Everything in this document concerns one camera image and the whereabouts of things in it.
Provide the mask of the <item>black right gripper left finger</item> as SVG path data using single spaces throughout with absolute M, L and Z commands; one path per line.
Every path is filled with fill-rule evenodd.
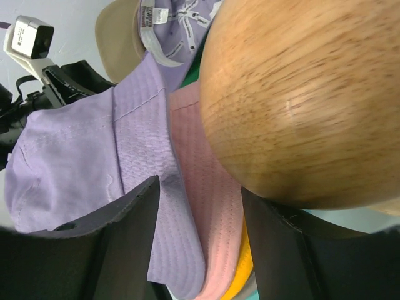
M 2 299 L 143 299 L 159 207 L 151 176 L 54 231 L 1 228 Z

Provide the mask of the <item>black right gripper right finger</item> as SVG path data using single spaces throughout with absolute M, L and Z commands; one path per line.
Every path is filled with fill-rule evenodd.
M 359 232 L 241 194 L 261 299 L 399 298 L 399 226 Z

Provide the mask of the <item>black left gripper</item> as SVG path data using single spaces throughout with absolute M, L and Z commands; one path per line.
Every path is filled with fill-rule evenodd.
M 86 60 L 45 67 L 42 75 L 42 90 L 26 96 L 20 85 L 35 81 L 36 78 L 32 75 L 19 78 L 16 81 L 16 99 L 13 99 L 13 94 L 7 88 L 1 86 L 1 169 L 6 167 L 8 155 L 13 151 L 32 112 L 68 105 L 115 86 L 97 73 Z

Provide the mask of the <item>orange hat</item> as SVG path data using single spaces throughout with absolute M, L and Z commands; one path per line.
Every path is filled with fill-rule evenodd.
M 241 246 L 236 272 L 229 289 L 225 292 L 222 300 L 233 299 L 244 287 L 253 271 L 253 258 L 249 243 L 248 229 L 246 222 L 243 222 Z

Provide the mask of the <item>tan brimmed hat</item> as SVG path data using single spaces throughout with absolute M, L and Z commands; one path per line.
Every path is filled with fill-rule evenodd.
M 95 25 L 102 65 L 110 80 L 121 82 L 143 59 L 146 49 L 139 35 L 139 0 L 117 0 L 106 6 Z

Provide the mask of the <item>lavender purple hat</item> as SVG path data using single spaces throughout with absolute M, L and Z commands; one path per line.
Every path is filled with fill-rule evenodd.
M 33 233 L 92 213 L 155 175 L 160 200 L 147 278 L 194 299 L 205 259 L 152 55 L 107 91 L 31 113 L 6 166 L 4 197 L 15 228 Z

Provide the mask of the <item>pink hat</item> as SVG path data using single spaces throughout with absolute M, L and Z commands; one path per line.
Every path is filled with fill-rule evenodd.
M 221 299 L 239 259 L 245 221 L 241 185 L 222 167 L 208 143 L 197 81 L 171 93 L 169 111 L 172 142 L 206 263 L 197 299 Z

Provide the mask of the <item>lavender baseball cap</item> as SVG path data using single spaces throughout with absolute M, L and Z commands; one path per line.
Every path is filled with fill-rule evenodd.
M 169 92 L 179 89 L 222 1 L 141 1 L 138 33 L 151 53 Z

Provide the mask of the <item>grey bucket hat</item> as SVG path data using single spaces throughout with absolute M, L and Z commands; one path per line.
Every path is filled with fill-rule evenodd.
M 243 288 L 238 292 L 238 294 L 233 298 L 233 300 L 245 300 L 250 296 L 252 296 L 257 290 L 258 288 L 257 288 L 255 273 L 252 272 L 248 280 L 246 281 L 245 285 L 243 286 Z

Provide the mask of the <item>green plastic tray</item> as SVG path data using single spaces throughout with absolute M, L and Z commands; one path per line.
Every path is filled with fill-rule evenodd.
M 195 82 L 198 80 L 199 78 L 199 68 L 200 68 L 200 63 L 201 63 L 201 57 L 197 56 L 191 67 L 189 68 L 189 71 L 184 79 L 184 81 L 181 84 L 181 87 L 185 87 L 188 86 L 189 84 Z

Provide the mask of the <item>wooden hat stand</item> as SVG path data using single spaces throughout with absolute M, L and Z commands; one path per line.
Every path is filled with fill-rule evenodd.
M 303 209 L 399 198 L 399 2 L 224 1 L 199 74 L 211 148 Z

